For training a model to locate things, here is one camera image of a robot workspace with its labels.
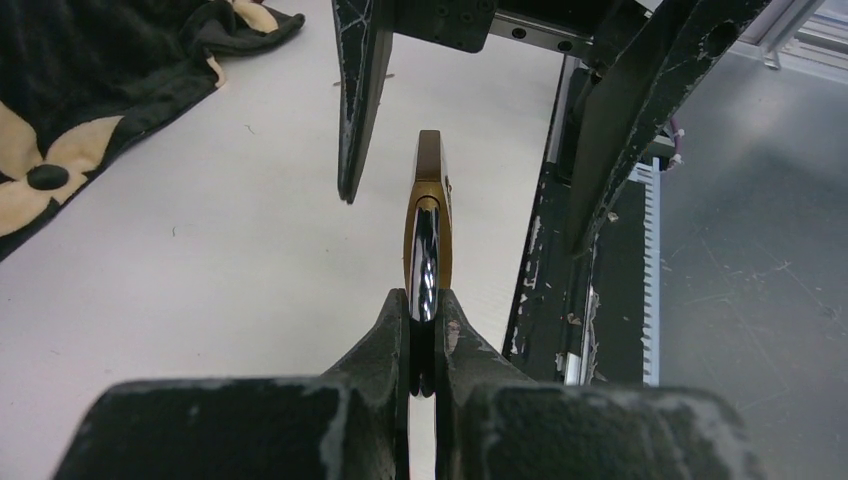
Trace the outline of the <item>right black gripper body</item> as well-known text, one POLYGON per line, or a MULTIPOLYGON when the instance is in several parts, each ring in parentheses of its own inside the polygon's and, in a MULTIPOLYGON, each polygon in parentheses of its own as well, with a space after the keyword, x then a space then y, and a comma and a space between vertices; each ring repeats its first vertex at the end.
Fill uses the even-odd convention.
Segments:
POLYGON ((611 64, 652 10, 638 1, 392 1, 392 29, 411 38, 480 52, 490 36, 611 64))

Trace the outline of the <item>large brass padlock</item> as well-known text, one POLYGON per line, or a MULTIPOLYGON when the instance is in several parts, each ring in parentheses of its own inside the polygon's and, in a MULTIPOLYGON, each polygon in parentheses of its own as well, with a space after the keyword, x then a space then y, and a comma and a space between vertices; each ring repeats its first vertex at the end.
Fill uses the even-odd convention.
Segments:
POLYGON ((452 206, 441 132, 419 132, 405 220, 403 262, 411 320, 410 393, 434 393, 439 293, 452 280, 452 206))

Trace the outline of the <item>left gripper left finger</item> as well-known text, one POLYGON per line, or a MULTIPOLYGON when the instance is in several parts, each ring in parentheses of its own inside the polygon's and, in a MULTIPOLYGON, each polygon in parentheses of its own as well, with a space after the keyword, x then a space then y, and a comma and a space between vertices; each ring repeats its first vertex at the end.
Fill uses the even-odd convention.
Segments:
POLYGON ((81 420, 58 479, 405 479, 409 316, 374 326, 318 376, 138 380, 81 420))

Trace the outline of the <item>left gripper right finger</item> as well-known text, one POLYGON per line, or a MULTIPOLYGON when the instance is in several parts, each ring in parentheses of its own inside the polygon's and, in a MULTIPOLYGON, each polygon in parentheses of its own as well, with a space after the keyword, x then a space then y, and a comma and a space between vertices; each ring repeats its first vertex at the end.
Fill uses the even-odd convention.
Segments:
POLYGON ((451 290, 435 326, 439 479, 762 479, 740 416, 677 387, 565 386, 518 370, 451 290))

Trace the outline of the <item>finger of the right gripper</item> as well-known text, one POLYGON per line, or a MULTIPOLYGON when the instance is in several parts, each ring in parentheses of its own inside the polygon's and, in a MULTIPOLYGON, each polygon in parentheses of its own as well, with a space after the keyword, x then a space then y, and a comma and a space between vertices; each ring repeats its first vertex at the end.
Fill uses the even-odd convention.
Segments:
POLYGON ((337 189, 355 201, 381 100, 392 50, 395 3, 340 0, 332 3, 340 68, 337 189))
POLYGON ((765 1, 663 1, 589 94, 580 125, 566 245, 587 251, 632 168, 765 1))

